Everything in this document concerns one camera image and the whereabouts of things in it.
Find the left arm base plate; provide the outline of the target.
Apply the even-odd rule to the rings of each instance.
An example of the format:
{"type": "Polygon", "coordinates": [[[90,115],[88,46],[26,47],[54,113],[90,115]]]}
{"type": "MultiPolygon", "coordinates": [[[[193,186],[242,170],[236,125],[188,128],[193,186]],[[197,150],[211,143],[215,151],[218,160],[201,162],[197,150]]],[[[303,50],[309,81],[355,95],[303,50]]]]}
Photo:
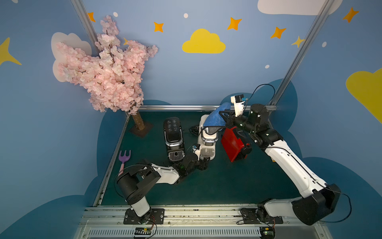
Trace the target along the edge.
{"type": "Polygon", "coordinates": [[[156,225],[163,225],[165,216],[165,209],[150,209],[146,214],[139,217],[135,211],[130,208],[125,212],[123,224],[124,225],[143,225],[146,223],[155,223],[156,225]]]}

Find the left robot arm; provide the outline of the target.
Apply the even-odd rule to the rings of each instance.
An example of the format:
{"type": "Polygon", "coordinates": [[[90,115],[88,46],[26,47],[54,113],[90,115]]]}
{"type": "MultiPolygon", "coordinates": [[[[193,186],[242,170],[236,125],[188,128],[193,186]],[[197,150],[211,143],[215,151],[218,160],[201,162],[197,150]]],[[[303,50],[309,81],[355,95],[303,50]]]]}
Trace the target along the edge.
{"type": "Polygon", "coordinates": [[[151,211],[146,195],[155,185],[178,184],[196,169],[206,170],[210,161],[211,157],[201,157],[200,151],[196,150],[169,167],[153,163],[131,165],[118,174],[116,185],[135,215],[143,219],[151,211]]]}

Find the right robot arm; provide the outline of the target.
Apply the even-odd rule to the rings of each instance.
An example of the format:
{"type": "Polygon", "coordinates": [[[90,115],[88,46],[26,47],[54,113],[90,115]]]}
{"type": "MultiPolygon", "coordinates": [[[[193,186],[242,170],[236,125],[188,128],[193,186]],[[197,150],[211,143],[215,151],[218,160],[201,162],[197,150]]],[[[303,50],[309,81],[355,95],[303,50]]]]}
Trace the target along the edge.
{"type": "Polygon", "coordinates": [[[250,145],[248,138],[251,138],[299,191],[300,196],[294,199],[271,199],[259,204],[256,212],[259,221],[291,217],[311,226],[334,212],[341,190],[335,184],[327,184],[298,158],[284,138],[270,126],[270,112],[265,105],[253,104],[248,116],[236,115],[233,110],[220,111],[219,115],[226,122],[225,132],[231,131],[245,149],[250,145]]]}

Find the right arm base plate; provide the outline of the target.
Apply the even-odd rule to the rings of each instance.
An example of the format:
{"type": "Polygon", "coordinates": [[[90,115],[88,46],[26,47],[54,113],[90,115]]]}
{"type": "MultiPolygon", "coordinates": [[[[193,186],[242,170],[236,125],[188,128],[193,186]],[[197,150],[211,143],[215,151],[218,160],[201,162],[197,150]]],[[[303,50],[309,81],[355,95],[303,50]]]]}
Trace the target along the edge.
{"type": "Polygon", "coordinates": [[[282,217],[271,217],[264,208],[241,208],[242,220],[237,224],[264,224],[274,226],[283,224],[282,217]]]}

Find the blue microfibre cloth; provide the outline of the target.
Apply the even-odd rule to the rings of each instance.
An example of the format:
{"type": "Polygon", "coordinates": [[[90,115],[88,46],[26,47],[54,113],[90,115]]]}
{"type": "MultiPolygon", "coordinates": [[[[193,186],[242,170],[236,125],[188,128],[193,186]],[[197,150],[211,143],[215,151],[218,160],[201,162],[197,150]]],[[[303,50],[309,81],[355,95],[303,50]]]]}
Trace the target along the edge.
{"type": "Polygon", "coordinates": [[[203,127],[219,127],[225,126],[225,120],[219,114],[220,111],[226,111],[231,109],[231,103],[225,102],[221,104],[217,109],[215,109],[209,116],[206,118],[203,123],[203,127]]]}

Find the red coffee machine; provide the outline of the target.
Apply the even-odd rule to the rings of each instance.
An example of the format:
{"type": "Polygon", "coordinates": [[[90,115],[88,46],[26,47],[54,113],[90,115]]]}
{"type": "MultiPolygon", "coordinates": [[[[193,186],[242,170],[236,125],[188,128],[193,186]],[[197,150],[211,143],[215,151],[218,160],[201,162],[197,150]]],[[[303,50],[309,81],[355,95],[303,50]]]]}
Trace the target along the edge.
{"type": "Polygon", "coordinates": [[[221,143],[230,162],[245,159],[252,152],[246,132],[236,126],[225,129],[221,143]]]}

